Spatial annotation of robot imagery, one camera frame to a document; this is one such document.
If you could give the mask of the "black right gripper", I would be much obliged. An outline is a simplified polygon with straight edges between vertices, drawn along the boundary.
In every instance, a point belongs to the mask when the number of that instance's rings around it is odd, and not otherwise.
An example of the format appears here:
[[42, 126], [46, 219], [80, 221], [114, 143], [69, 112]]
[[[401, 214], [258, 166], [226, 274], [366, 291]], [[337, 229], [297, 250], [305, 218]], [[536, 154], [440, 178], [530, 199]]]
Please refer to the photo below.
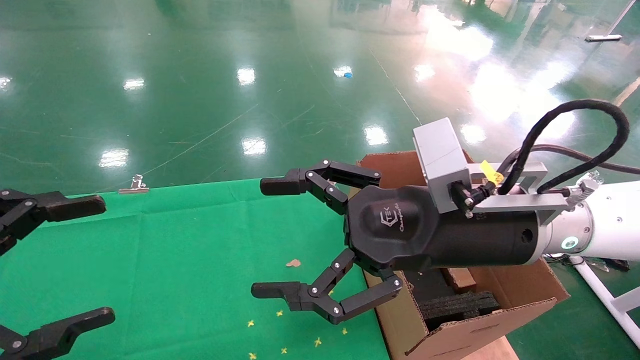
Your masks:
[[[485, 212], [467, 218], [440, 213], [425, 186], [377, 187], [381, 171], [322, 160], [292, 168], [283, 177], [261, 178], [265, 196], [309, 193], [346, 218], [346, 245], [312, 284], [256, 282], [257, 299], [283, 299], [291, 312], [315, 312], [333, 325], [397, 297], [403, 280], [393, 271], [523, 265], [535, 259], [538, 218], [534, 211]], [[336, 186], [361, 189], [352, 198]], [[330, 292], [358, 264], [382, 281], [341, 301]]]

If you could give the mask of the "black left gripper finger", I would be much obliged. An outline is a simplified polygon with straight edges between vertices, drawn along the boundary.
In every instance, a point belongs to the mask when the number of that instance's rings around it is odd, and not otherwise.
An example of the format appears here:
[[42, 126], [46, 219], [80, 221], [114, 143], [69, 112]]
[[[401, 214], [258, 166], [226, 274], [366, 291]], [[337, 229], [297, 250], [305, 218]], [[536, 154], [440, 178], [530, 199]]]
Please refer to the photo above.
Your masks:
[[75, 316], [66, 317], [35, 329], [23, 336], [1, 326], [2, 360], [53, 360], [68, 354], [83, 333], [110, 325], [115, 312], [100, 307]]
[[29, 194], [2, 189], [0, 194], [0, 255], [43, 223], [61, 223], [106, 212], [102, 196], [68, 198], [59, 191]]

